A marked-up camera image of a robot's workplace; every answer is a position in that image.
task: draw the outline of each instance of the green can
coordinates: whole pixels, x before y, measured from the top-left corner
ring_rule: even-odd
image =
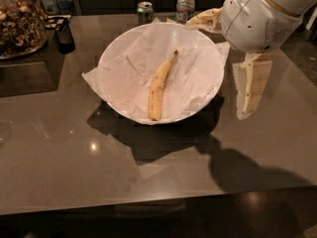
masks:
[[[152,3],[150,2],[139,3],[137,13],[139,25],[151,23],[155,15]]]

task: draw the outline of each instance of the water bottle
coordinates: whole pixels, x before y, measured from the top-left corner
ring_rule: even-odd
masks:
[[[185,24],[195,12],[195,0],[177,0],[176,21]]]

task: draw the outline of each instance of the overripe banana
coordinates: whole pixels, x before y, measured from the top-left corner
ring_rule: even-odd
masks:
[[[165,89],[165,82],[170,71],[170,68],[173,65],[177,56],[178,51],[175,51],[169,59],[164,61],[159,66],[155,76],[152,79],[148,102],[148,116],[153,121],[160,120],[162,95]]]

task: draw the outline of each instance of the gray table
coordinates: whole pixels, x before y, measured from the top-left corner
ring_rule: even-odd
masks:
[[[236,118],[230,52],[217,96],[168,126],[119,116],[81,77],[135,15],[71,19],[58,91],[0,98],[0,214],[317,184],[317,88],[282,51],[259,110]]]

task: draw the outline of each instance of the glass jar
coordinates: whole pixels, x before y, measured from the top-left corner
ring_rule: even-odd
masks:
[[[0,60],[32,54],[47,40],[33,0],[0,0]]]

